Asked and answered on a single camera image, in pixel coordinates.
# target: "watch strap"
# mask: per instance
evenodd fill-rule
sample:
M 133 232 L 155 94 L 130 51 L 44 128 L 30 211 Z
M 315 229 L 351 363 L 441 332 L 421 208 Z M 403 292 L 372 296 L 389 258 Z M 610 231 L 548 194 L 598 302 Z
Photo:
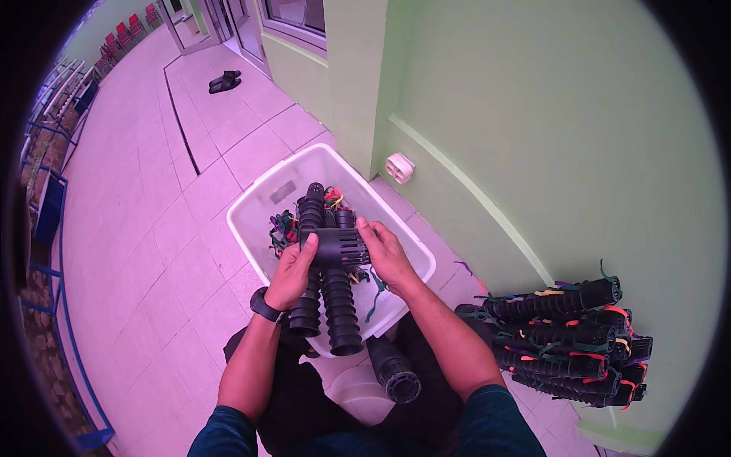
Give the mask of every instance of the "watch strap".
M 282 317 L 286 314 L 285 311 L 279 311 L 271 306 L 267 305 L 264 301 L 264 294 L 267 292 L 268 287 L 261 287 L 251 296 L 251 310 L 257 314 L 261 314 L 266 319 L 279 324 Z

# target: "black slipper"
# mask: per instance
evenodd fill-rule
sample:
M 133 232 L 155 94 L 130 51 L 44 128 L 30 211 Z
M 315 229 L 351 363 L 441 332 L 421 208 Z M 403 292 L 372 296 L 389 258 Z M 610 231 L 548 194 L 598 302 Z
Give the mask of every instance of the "black slipper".
M 241 84 L 241 80 L 238 78 L 234 79 L 234 80 L 230 80 L 229 78 L 224 78 L 223 81 L 221 81 L 220 83 L 214 84 L 213 86 L 209 87 L 208 93 L 217 94 L 219 92 L 230 91 L 231 89 L 238 86 L 239 84 Z
M 225 70 L 224 71 L 224 75 L 223 76 L 219 76 L 218 78 L 216 78 L 216 79 L 212 80 L 211 82 L 209 82 L 208 83 L 208 87 L 211 87 L 214 84 L 220 83 L 221 81 L 224 80 L 224 78 L 226 76 L 229 77 L 229 78 L 238 78 L 239 76 L 241 76 L 241 72 L 238 71 L 237 69 L 235 69 L 233 71 L 232 70 L 229 70 L 229 69 L 228 70 Z

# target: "window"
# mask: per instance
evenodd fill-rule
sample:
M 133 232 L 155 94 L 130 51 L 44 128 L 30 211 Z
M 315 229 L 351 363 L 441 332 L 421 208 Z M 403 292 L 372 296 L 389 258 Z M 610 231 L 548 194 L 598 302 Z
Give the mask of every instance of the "window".
M 260 0 L 266 32 L 325 56 L 322 0 Z

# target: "hand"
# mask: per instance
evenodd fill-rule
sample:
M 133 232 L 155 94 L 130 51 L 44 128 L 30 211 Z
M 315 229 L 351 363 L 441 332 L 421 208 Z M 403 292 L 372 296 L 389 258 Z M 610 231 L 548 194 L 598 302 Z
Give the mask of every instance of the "hand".
M 310 233 L 302 251 L 299 244 L 293 244 L 282 252 L 272 282 L 264 294 L 267 305 L 277 311 L 286 311 L 295 305 L 307 287 L 307 270 L 317 253 L 318 241 L 317 235 Z
M 388 289 L 404 298 L 408 289 L 423 284 L 417 276 L 398 238 L 381 222 L 368 222 L 359 217 L 356 224 L 360 237 L 371 255 L 371 265 Z

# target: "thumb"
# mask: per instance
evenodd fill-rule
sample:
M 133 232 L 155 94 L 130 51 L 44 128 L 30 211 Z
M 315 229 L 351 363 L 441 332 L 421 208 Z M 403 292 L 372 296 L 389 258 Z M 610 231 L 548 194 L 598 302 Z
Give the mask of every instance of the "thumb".
M 300 249 L 300 255 L 297 256 L 297 260 L 295 261 L 294 265 L 295 268 L 302 271 L 306 271 L 308 268 L 310 268 L 310 264 L 315 258 L 315 254 L 317 254 L 318 244 L 319 239 L 317 237 L 317 234 L 310 233 L 307 237 L 307 241 L 305 241 L 305 243 L 302 245 L 302 249 Z
M 381 240 L 378 239 L 376 232 L 373 231 L 365 217 L 359 217 L 355 225 L 358 228 L 360 237 L 366 244 L 365 247 L 367 247 L 369 251 L 383 250 L 383 243 L 381 243 Z

